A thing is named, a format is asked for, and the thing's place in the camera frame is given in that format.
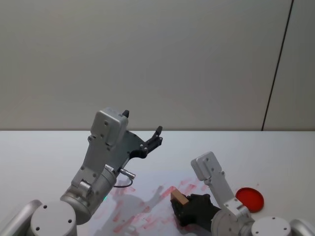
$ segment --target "red lid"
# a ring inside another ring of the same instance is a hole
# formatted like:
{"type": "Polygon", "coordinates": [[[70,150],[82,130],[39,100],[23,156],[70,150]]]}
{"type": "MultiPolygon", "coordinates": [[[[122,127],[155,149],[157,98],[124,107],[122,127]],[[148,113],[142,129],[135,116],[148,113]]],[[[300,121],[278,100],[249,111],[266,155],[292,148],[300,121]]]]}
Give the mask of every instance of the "red lid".
{"type": "Polygon", "coordinates": [[[251,213],[259,212],[264,207],[264,198],[256,189],[241,188],[235,196],[251,213]]]}

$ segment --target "white table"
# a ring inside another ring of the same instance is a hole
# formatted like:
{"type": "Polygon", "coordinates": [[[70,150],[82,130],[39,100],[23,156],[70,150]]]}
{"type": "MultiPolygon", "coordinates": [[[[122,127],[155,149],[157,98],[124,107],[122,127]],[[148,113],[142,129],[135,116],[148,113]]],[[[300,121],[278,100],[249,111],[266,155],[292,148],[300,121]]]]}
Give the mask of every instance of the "white table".
{"type": "MultiPolygon", "coordinates": [[[[143,139],[152,135],[135,133],[143,139]]],[[[83,162],[88,135],[88,131],[0,132],[0,221],[30,200],[58,200],[83,162]]],[[[265,206],[254,218],[275,215],[315,224],[315,132],[164,131],[162,137],[161,147],[146,160],[130,161],[127,169],[191,172],[190,161],[211,150],[234,192],[248,186],[264,196],[265,206]]],[[[86,225],[79,227],[81,235],[86,225]]]]}

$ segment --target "red marks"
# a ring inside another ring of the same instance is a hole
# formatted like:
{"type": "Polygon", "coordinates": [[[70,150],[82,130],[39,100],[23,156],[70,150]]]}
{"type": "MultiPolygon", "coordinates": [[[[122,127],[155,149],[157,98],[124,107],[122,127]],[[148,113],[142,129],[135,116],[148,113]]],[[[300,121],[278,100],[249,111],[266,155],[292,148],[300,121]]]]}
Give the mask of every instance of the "red marks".
{"type": "Polygon", "coordinates": [[[167,224],[167,223],[172,223],[174,221],[174,217],[173,216],[169,216],[166,219],[162,220],[163,224],[167,224]]]}
{"type": "Polygon", "coordinates": [[[152,219],[153,219],[152,215],[149,215],[148,217],[145,218],[145,220],[146,220],[147,222],[151,222],[152,219]]]}
{"type": "Polygon", "coordinates": [[[145,204],[144,201],[140,202],[139,207],[144,207],[144,204],[145,204]]]}
{"type": "Polygon", "coordinates": [[[151,208],[149,206],[147,206],[146,208],[143,209],[143,213],[148,213],[150,212],[151,208]]]}
{"type": "Polygon", "coordinates": [[[114,216],[113,221],[114,221],[114,222],[117,222],[117,221],[119,220],[120,216],[121,216],[121,212],[119,211],[119,212],[114,216]]]}
{"type": "Polygon", "coordinates": [[[182,180],[182,181],[180,182],[180,185],[188,184],[190,181],[191,181],[190,178],[189,178],[189,179],[186,179],[186,180],[182,180]]]}
{"type": "Polygon", "coordinates": [[[201,181],[198,179],[198,178],[196,178],[195,179],[195,182],[193,183],[193,185],[198,185],[198,184],[200,184],[201,183],[201,181]]]}
{"type": "Polygon", "coordinates": [[[202,187],[201,187],[201,191],[207,191],[207,189],[208,189],[208,186],[207,185],[203,185],[202,187]]]}
{"type": "Polygon", "coordinates": [[[194,190],[197,186],[194,184],[189,184],[186,189],[184,190],[183,194],[184,195],[188,195],[189,193],[192,192],[192,190],[194,190]]]}
{"type": "Polygon", "coordinates": [[[126,222],[116,226],[113,230],[114,233],[119,233],[125,226],[130,225],[131,222],[134,220],[135,216],[130,217],[126,222]]]}
{"type": "Polygon", "coordinates": [[[144,215],[144,213],[137,214],[137,215],[134,217],[134,219],[133,219],[132,222],[133,222],[134,224],[135,224],[135,223],[138,223],[138,221],[142,219],[143,215],[144,215]]]}
{"type": "Polygon", "coordinates": [[[115,210],[118,210],[123,205],[123,203],[124,202],[122,200],[117,201],[117,204],[115,206],[115,210]]]}
{"type": "Polygon", "coordinates": [[[164,199],[166,198],[168,195],[171,194],[171,192],[173,192],[176,188],[174,186],[170,186],[168,189],[166,189],[160,196],[160,198],[164,199]]]}
{"type": "Polygon", "coordinates": [[[134,191],[136,191],[136,190],[133,187],[116,188],[116,189],[110,191],[110,194],[112,196],[122,196],[123,194],[133,193],[134,191]]]}
{"type": "Polygon", "coordinates": [[[154,227],[158,224],[159,220],[160,220],[160,218],[157,218],[157,219],[153,220],[152,222],[148,222],[148,223],[142,225],[142,227],[143,227],[145,230],[152,229],[152,228],[154,228],[154,227]]]}

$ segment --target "black cable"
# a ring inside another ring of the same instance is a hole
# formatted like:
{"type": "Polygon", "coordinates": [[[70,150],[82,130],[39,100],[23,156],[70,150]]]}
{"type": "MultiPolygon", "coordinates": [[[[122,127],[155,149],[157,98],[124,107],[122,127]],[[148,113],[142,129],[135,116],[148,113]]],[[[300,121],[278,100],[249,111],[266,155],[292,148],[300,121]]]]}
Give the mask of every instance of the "black cable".
{"type": "Polygon", "coordinates": [[[114,185],[114,188],[127,188],[127,187],[132,186],[132,184],[133,184],[133,180],[130,179],[130,184],[128,184],[128,185],[114,185]]]}
{"type": "Polygon", "coordinates": [[[275,71],[274,79],[272,81],[271,90],[270,90],[268,103],[267,103],[267,108],[266,108],[266,112],[265,112],[265,116],[264,116],[264,121],[262,122],[261,131],[264,131],[265,122],[266,122],[266,118],[267,118],[267,113],[268,113],[268,109],[269,109],[269,104],[270,104],[270,100],[271,100],[271,95],[272,95],[272,91],[273,91],[274,85],[275,85],[275,80],[276,80],[276,76],[277,76],[277,72],[278,72],[278,68],[279,68],[279,63],[280,63],[280,58],[281,58],[281,55],[282,55],[282,50],[284,48],[284,40],[285,40],[287,28],[289,26],[289,21],[290,21],[290,16],[291,16],[291,12],[292,12],[293,3],[294,3],[294,0],[291,1],[289,15],[288,15],[287,21],[286,21],[286,26],[285,26],[285,30],[284,30],[284,34],[283,34],[283,38],[282,38],[282,43],[281,43],[281,48],[280,48],[280,52],[279,52],[279,56],[278,56],[278,62],[277,62],[277,66],[276,66],[276,71],[275,71]]]}

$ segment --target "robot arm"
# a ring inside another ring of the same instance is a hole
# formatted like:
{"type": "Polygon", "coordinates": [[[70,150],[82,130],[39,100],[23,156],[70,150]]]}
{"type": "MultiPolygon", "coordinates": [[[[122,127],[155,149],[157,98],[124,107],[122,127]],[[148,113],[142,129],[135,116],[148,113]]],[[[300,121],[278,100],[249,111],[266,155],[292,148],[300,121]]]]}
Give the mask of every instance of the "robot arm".
{"type": "Polygon", "coordinates": [[[83,164],[60,201],[28,203],[0,229],[0,236],[76,236],[76,226],[90,220],[119,174],[132,183],[135,175],[125,169],[128,161],[145,158],[162,144],[161,126],[143,141],[126,129],[128,116],[129,111],[120,114],[111,108],[97,112],[83,164]]]}
{"type": "Polygon", "coordinates": [[[247,207],[235,198],[212,152],[192,160],[191,165],[198,179],[209,186],[221,209],[211,204],[207,194],[196,195],[194,199],[188,196],[189,203],[180,207],[178,202],[171,200],[181,224],[197,223],[211,231],[213,236],[315,236],[314,227],[300,219],[290,223],[279,217],[264,217],[254,221],[247,207]],[[191,211],[190,205],[193,204],[195,207],[191,211]]]}
{"type": "Polygon", "coordinates": [[[89,221],[119,174],[134,179],[135,175],[124,169],[130,159],[145,158],[162,143],[161,126],[145,142],[127,131],[128,116],[129,111],[119,114],[110,108],[95,116],[83,165],[61,197],[75,210],[78,225],[89,221]]]}

